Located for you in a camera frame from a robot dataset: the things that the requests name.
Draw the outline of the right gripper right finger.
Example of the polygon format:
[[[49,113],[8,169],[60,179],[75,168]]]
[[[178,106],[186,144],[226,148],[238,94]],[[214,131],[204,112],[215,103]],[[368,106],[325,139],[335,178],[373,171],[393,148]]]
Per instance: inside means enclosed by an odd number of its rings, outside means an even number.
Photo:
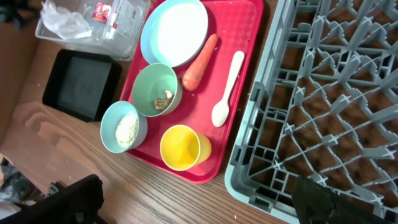
[[[292,201],[301,224],[379,224],[388,222],[306,177],[296,178]]]

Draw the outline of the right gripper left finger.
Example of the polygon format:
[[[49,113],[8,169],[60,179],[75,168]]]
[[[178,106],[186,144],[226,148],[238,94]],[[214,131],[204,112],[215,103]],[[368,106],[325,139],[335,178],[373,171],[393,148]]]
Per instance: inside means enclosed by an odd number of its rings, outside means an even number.
[[[106,224],[98,214],[103,203],[103,183],[92,174],[67,187],[52,183],[46,198],[1,219],[1,223]]]

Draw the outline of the light blue bowl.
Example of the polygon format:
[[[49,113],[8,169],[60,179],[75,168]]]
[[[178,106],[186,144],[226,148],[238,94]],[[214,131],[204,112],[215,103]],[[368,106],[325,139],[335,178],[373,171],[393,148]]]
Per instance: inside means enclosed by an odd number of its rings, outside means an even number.
[[[137,137],[131,147],[123,148],[118,144],[115,132],[116,126],[118,125],[120,119],[129,112],[134,112],[137,114],[137,117],[139,118],[139,129],[137,132]],[[147,130],[148,125],[146,117],[138,113],[131,103],[127,101],[118,101],[113,103],[106,110],[101,121],[100,133],[103,145],[108,151],[112,153],[122,153],[140,146],[147,136]]]

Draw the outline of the yellow plastic cup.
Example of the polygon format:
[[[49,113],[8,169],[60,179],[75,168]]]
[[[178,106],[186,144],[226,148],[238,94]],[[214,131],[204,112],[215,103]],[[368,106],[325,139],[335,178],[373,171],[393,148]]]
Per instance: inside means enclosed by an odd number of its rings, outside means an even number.
[[[182,124],[166,130],[160,140],[162,160],[176,171],[186,171],[205,162],[211,151],[211,142],[204,134]]]

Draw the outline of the brown food scrap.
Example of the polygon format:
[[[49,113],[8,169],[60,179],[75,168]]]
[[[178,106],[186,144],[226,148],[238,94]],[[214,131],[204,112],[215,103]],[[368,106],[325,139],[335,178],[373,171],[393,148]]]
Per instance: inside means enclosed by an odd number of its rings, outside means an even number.
[[[158,98],[154,101],[154,106],[157,111],[164,111],[169,107],[169,104],[171,104],[173,100],[173,94],[169,90],[165,90],[165,98],[161,99]]]

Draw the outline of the mint green bowl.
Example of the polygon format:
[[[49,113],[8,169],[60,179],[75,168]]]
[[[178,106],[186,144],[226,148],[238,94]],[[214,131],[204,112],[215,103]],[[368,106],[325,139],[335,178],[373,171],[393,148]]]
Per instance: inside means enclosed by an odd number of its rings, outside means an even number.
[[[173,100],[164,111],[157,111],[154,101],[165,98],[165,90],[173,94]],[[146,66],[134,80],[131,98],[134,107],[146,117],[156,117],[173,112],[182,99],[182,86],[174,70],[163,63]]]

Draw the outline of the orange carrot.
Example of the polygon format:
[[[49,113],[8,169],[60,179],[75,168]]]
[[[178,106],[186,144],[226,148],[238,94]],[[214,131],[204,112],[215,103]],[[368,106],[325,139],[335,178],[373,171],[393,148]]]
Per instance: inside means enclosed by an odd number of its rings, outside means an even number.
[[[211,55],[216,47],[218,36],[211,34],[204,44],[198,57],[192,62],[182,78],[182,85],[189,91],[195,90],[205,73],[205,70],[210,61]]]

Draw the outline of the red snack wrapper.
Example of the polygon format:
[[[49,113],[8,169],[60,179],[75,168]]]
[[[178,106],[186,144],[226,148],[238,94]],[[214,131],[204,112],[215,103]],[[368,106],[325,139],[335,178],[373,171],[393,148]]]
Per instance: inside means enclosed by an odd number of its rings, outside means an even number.
[[[111,12],[111,5],[104,2],[97,2],[92,18],[96,21],[106,22]]]

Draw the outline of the light blue plate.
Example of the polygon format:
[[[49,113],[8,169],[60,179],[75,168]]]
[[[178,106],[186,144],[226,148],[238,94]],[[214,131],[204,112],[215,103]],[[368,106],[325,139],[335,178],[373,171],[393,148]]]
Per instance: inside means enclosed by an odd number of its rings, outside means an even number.
[[[147,63],[179,67],[201,49],[208,32],[208,13],[199,0],[167,0],[150,14],[141,34]]]

